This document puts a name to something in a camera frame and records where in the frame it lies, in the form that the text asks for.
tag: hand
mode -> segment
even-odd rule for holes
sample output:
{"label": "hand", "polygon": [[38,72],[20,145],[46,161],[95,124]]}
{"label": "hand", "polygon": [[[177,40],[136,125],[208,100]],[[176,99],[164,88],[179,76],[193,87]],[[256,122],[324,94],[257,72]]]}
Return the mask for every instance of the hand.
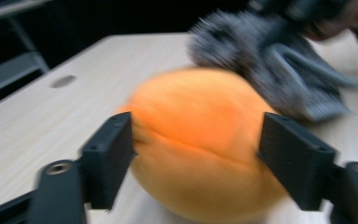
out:
{"label": "hand", "polygon": [[306,29],[304,36],[321,41],[338,35],[347,29],[358,30],[358,0],[351,0],[338,17],[332,20],[314,22]]}

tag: table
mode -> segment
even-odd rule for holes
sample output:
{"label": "table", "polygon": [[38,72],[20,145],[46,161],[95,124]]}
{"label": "table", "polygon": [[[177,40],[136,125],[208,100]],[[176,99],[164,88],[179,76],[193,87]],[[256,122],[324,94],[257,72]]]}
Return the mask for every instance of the table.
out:
{"label": "table", "polygon": [[[114,114],[131,92],[153,75],[192,64],[188,34],[108,36],[46,76],[0,102],[0,204],[34,187],[36,172],[52,161],[78,158],[78,149]],[[335,68],[358,75],[358,45],[350,33],[313,44]],[[358,161],[358,91],[344,91],[347,116],[310,125],[340,150],[338,164]],[[306,213],[286,200],[263,223],[328,222],[323,212]],[[89,223],[190,224],[154,201],[128,173],[114,209],[88,211]]]}

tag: orange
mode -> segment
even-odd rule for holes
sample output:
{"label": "orange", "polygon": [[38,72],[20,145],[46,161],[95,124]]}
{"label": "orange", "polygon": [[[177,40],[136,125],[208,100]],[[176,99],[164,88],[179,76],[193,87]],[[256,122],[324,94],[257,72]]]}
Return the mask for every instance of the orange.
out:
{"label": "orange", "polygon": [[207,223],[258,218],[286,195],[256,156],[265,112],[240,76],[180,68],[143,83],[118,112],[131,112],[131,172],[174,213]]}

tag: orange fruit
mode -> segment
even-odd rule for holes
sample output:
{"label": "orange fruit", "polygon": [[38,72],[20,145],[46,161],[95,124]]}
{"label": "orange fruit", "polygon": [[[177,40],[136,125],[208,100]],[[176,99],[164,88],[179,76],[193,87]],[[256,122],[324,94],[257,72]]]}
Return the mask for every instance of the orange fruit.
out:
{"label": "orange fruit", "polygon": [[256,156],[265,112],[240,76],[180,68],[139,86],[118,112],[131,112],[131,172],[174,213],[227,223],[258,218],[286,195]]}

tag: dark background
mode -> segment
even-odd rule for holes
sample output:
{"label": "dark background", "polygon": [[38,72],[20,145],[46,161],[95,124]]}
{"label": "dark background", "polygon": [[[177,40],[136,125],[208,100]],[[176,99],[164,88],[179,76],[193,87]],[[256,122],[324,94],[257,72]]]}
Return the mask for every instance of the dark background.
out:
{"label": "dark background", "polygon": [[[246,0],[209,1],[207,5],[175,1],[53,0],[17,18],[48,66],[53,68],[105,36],[186,32],[209,13],[218,9],[243,10],[246,3]],[[1,20],[0,63],[24,51],[8,22]],[[0,100],[41,75],[35,72],[6,86],[0,90]]]}

